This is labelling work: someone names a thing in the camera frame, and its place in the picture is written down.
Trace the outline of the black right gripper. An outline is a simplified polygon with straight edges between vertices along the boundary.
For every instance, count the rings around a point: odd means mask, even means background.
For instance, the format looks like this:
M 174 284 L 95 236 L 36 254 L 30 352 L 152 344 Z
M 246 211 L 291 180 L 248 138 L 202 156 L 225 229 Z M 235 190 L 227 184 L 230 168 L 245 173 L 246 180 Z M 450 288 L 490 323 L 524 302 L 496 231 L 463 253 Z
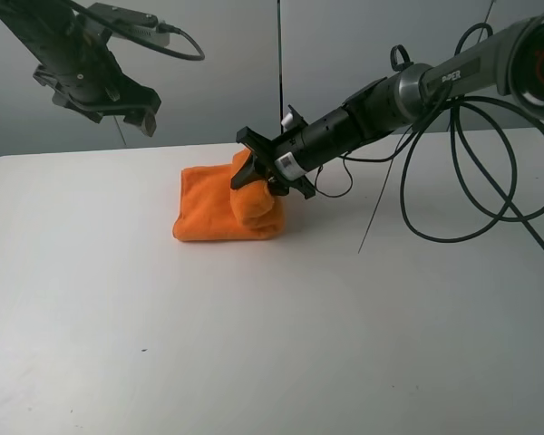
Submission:
M 294 129 L 270 140 L 245 127 L 237 142 L 250 154 L 231 178 L 232 189 L 242 189 L 263 180 L 271 195 L 299 191 L 306 199 L 316 194 L 306 175 L 364 142 L 362 131 L 345 109 L 329 112 L 303 129 Z

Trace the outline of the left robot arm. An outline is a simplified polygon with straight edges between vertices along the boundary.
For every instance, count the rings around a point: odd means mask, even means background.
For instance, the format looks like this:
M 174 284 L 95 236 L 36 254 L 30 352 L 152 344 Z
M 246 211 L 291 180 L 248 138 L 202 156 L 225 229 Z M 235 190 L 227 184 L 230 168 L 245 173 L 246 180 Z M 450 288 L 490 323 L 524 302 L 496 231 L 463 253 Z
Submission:
M 153 136 L 160 97 L 123 73 L 111 29 L 56 1 L 0 1 L 0 20 L 39 61 L 33 77 L 53 89 L 55 105 L 95 123 L 122 116 Z

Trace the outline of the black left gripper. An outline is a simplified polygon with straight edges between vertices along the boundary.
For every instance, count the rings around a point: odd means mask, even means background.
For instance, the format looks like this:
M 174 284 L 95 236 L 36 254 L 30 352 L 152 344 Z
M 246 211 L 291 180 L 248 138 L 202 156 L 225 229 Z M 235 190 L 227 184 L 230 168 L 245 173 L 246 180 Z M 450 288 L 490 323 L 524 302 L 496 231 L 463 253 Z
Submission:
M 31 31 L 31 53 L 39 65 L 33 77 L 54 90 L 54 105 L 95 123 L 119 115 L 152 137 L 159 95 L 123 73 L 107 47 L 111 35 L 101 26 L 68 26 L 62 31 L 36 27 Z

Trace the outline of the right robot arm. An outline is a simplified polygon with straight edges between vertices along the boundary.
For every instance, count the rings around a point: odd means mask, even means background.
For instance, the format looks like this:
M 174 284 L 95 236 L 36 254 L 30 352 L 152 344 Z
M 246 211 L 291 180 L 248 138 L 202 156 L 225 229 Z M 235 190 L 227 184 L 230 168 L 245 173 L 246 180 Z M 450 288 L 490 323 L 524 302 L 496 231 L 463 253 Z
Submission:
M 284 133 L 273 140 L 248 127 L 240 130 L 237 141 L 250 155 L 230 186 L 263 180 L 277 196 L 295 189 L 311 198 L 316 190 L 306 176 L 312 170 L 402 127 L 418 129 L 444 103 L 489 87 L 511 96 L 531 119 L 544 120 L 544 14 L 512 24 L 438 66 L 406 61 L 394 70 L 312 123 L 289 110 Z

